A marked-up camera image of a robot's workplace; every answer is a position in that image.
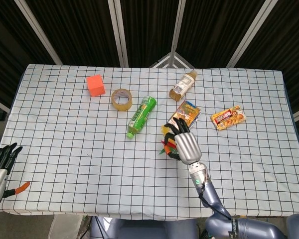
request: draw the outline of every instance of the brown bottle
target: brown bottle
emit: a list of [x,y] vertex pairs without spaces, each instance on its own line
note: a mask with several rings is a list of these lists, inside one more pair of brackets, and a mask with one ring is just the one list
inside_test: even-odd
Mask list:
[[197,76],[196,71],[191,71],[189,73],[186,73],[177,83],[177,85],[174,86],[173,89],[169,92],[169,97],[172,99],[179,101],[188,91],[188,89],[194,84],[195,79]]

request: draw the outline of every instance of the snack bag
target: snack bag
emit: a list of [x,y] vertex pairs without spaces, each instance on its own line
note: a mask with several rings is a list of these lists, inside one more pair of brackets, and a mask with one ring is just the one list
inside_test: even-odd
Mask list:
[[243,122],[246,120],[246,116],[240,106],[235,106],[225,111],[213,114],[211,116],[211,120],[214,122],[218,130],[223,130],[237,123]]
[[[192,104],[189,101],[183,101],[183,103],[178,107],[177,111],[169,118],[167,123],[173,124],[177,129],[178,126],[176,122],[173,120],[175,118],[183,118],[187,123],[188,127],[191,128],[192,125],[196,122],[197,118],[200,116],[201,110],[196,105]],[[170,129],[162,126],[162,133],[165,135],[170,132]]]

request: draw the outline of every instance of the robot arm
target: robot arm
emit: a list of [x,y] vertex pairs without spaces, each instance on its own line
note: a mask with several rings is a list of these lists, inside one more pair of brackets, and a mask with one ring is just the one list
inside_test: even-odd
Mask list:
[[2,198],[7,198],[9,196],[23,192],[30,185],[29,182],[26,182],[17,189],[5,189],[8,175],[11,172],[16,157],[22,150],[22,147],[19,147],[15,151],[13,151],[15,147],[16,143],[7,145],[4,148],[0,148],[0,201],[2,200]]
[[208,176],[207,167],[199,162],[202,153],[194,135],[183,119],[173,118],[178,129],[170,127],[175,134],[176,148],[180,160],[188,165],[190,177],[204,207],[214,212],[206,220],[207,231],[216,238],[240,239],[285,239],[286,236],[275,226],[266,222],[239,218],[233,219],[222,205]]

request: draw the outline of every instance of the black cable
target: black cable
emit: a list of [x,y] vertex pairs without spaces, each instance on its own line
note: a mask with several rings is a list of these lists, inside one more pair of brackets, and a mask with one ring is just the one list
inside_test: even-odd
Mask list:
[[96,223],[98,224],[98,227],[99,227],[99,229],[100,229],[102,238],[105,239],[105,237],[103,236],[103,232],[102,232],[102,230],[101,230],[100,224],[99,224],[99,218],[98,218],[98,217],[95,217],[95,219],[96,219]]
[[230,218],[229,216],[225,215],[224,213],[222,213],[222,212],[220,212],[219,210],[217,210],[216,208],[214,208],[212,205],[210,205],[210,204],[206,201],[206,199],[204,199],[204,197],[203,197],[203,192],[201,192],[201,193],[198,195],[198,197],[200,198],[200,200],[201,200],[203,203],[205,203],[207,206],[209,206],[213,211],[218,212],[219,214],[221,214],[222,216],[224,216],[225,218],[227,218],[228,220],[231,221],[231,218]]
[[92,221],[92,219],[90,220],[90,222],[89,222],[89,224],[88,224],[88,227],[86,228],[86,230],[85,230],[85,232],[83,233],[83,235],[81,235],[80,239],[82,239],[82,238],[85,236],[85,234],[88,232],[88,230],[89,230],[89,228],[90,228],[90,225],[91,225],[91,221]]

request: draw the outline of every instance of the black curtain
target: black curtain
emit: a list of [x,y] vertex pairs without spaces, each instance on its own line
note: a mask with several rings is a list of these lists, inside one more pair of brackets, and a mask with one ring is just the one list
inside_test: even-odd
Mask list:
[[149,67],[171,50],[178,0],[121,0],[129,67]]
[[299,111],[299,0],[277,2],[236,67],[281,70],[293,113]]
[[11,107],[28,64],[53,60],[12,0],[0,0],[0,102]]
[[176,52],[196,68],[226,67],[264,0],[187,0]]
[[119,67],[107,0],[26,0],[64,65]]

